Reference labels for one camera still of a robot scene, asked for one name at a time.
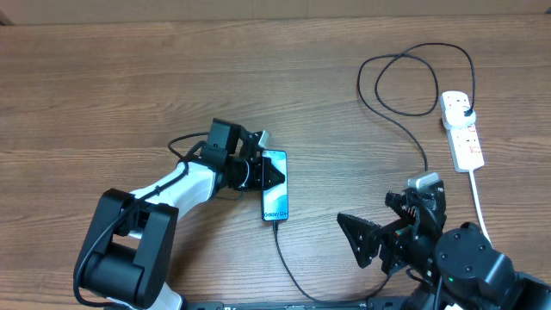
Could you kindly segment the Samsung Galaxy smartphone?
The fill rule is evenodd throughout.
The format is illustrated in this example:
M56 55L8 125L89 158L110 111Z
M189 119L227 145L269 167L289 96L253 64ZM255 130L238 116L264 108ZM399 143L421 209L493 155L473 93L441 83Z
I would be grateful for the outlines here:
M262 216L264 221L287 220L288 206L288 156L280 150L264 150L263 158L271 158L272 164L286 176L286 181L272 189L263 189Z

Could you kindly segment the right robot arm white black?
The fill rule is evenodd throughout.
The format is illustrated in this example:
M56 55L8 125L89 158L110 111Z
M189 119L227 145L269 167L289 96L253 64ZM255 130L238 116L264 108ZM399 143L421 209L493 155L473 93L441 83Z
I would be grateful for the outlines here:
M480 228L465 222L445 231L447 216L443 181L407 186L389 192L386 205L397 215L381 226L350 214L337 215L358 265L381 260L387 276L412 269L421 279L406 302L412 309L548 309L550 286L515 270L505 254L495 250Z

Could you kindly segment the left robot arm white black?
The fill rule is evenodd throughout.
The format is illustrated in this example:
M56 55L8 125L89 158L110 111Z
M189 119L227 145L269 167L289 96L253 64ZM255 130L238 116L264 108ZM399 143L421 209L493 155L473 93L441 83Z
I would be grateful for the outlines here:
M186 309L166 281L177 222L229 188L260 192L265 221L287 220L288 155L267 147L267 131L214 119L198 142L176 154L175 169L154 184L105 191L73 273L73 294L86 307Z

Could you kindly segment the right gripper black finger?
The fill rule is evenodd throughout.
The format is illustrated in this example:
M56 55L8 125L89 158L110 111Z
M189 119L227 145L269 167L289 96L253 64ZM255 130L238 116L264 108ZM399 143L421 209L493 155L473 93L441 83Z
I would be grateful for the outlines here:
M366 268L380 248L379 233L382 226L370 220L365 220L354 215L339 213L337 223L348 239L350 247L360 268Z
M416 210L406 203L406 196L404 194L396 194L392 191L387 192L385 205L392 209L401 219L415 219Z

